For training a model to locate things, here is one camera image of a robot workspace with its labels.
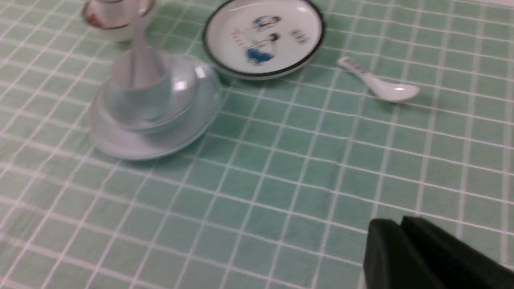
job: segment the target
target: white plate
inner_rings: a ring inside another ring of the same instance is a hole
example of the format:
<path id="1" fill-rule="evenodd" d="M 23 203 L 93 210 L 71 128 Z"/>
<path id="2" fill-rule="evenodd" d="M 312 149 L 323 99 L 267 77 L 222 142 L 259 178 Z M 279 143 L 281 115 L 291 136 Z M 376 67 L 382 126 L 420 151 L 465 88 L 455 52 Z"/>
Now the white plate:
<path id="1" fill-rule="evenodd" d="M 207 55 L 236 77 L 263 80 L 291 73 L 321 46 L 325 23 L 308 0 L 231 0 L 207 20 Z"/>
<path id="2" fill-rule="evenodd" d="M 181 125 L 155 134 L 122 130 L 101 113 L 99 105 L 105 96 L 103 86 L 91 104 L 91 138 L 96 146 L 117 158 L 147 160 L 175 153 L 199 138 L 220 111 L 220 84 L 211 68 L 197 59 L 190 60 L 198 76 L 198 100 Z"/>

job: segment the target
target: printed pattern on spoon handle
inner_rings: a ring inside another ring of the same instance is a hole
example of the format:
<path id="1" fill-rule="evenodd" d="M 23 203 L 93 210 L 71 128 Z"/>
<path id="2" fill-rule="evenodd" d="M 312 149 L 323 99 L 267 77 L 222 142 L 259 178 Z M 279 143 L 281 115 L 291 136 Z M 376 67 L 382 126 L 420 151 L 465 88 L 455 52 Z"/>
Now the printed pattern on spoon handle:
<path id="1" fill-rule="evenodd" d="M 350 57 L 343 57 L 338 61 L 339 66 L 342 66 L 357 75 L 364 75 L 368 71 L 360 66 L 357 62 L 353 61 Z"/>

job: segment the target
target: cup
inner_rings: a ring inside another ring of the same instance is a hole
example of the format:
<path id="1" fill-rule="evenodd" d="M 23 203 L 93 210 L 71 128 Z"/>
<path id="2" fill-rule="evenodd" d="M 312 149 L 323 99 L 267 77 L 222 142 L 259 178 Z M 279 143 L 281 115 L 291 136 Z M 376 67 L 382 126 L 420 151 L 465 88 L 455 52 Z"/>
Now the cup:
<path id="1" fill-rule="evenodd" d="M 89 4 L 101 27 L 116 28 L 129 23 L 132 15 L 130 1 L 132 0 L 89 0 Z"/>
<path id="2" fill-rule="evenodd" d="M 153 57 L 164 61 L 165 52 L 149 47 Z M 165 66 L 164 73 L 156 79 L 142 79 L 147 73 L 147 66 L 134 63 L 134 50 L 129 50 L 118 57 L 113 64 L 111 81 L 112 105 L 117 110 L 133 114 L 143 121 L 152 121 L 164 115 L 169 109 L 171 93 L 171 70 Z"/>

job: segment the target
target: table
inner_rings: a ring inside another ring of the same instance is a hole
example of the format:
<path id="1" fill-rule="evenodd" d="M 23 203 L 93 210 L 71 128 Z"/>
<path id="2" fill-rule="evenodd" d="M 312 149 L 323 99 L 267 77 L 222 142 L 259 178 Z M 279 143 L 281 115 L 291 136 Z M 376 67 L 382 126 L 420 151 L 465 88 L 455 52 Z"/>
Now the table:
<path id="1" fill-rule="evenodd" d="M 180 153 L 124 162 L 88 105 L 127 44 L 80 0 L 0 0 L 0 287 L 364 288 L 372 218 L 420 215 L 514 268 L 514 11 L 462 0 L 315 0 L 318 56 L 222 77 L 223 111 Z M 220 0 L 161 1 L 153 45 L 206 61 Z M 409 103 L 335 68 L 347 54 Z"/>

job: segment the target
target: black plastic object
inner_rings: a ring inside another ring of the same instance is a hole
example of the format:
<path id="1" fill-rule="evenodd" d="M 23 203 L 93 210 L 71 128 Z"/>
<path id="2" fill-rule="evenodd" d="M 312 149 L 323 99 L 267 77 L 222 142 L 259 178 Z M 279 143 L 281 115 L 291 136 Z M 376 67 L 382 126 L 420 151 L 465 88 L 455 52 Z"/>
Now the black plastic object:
<path id="1" fill-rule="evenodd" d="M 400 228 L 448 288 L 514 289 L 514 273 L 429 221 L 404 216 Z"/>
<path id="2" fill-rule="evenodd" d="M 370 222 L 364 277 L 368 289 L 448 289 L 391 220 Z"/>

